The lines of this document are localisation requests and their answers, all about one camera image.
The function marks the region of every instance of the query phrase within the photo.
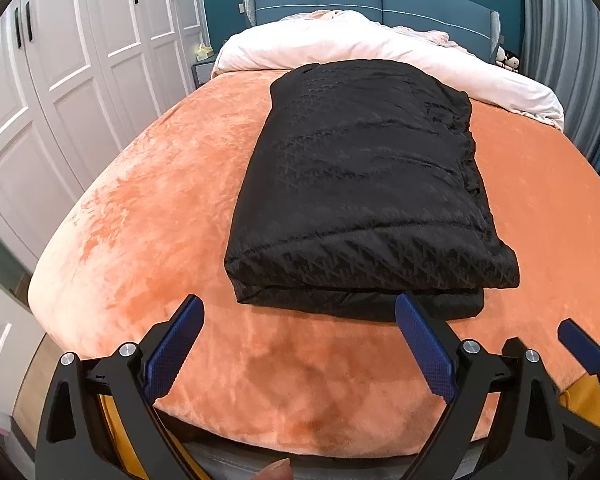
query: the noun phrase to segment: gray curtain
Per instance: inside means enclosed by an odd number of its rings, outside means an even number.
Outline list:
[[[600,12],[591,0],[525,0],[522,73],[551,88],[564,133],[591,160],[600,144]]]

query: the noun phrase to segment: blue upholstered headboard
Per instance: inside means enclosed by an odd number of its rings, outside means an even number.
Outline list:
[[[469,0],[244,0],[250,27],[318,9],[356,10],[389,27],[443,30],[480,59],[494,62],[500,15]]]

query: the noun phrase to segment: white comforter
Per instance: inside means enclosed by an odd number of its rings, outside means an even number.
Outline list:
[[[562,105],[547,86],[457,48],[372,22],[353,10],[332,14],[327,20],[307,15],[235,34],[220,50],[212,77],[240,70],[292,70],[307,63],[346,59],[409,63],[473,99],[559,130],[564,127]]]

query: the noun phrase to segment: finger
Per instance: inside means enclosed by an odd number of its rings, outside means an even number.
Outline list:
[[[294,480],[291,461],[288,458],[269,464],[257,473],[252,480]]]

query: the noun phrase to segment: folded black jacket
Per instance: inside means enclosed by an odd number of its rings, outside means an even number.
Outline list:
[[[480,312],[483,288],[518,286],[464,92],[350,60],[300,67],[270,94],[224,260],[238,302],[388,321],[411,290],[458,319]]]

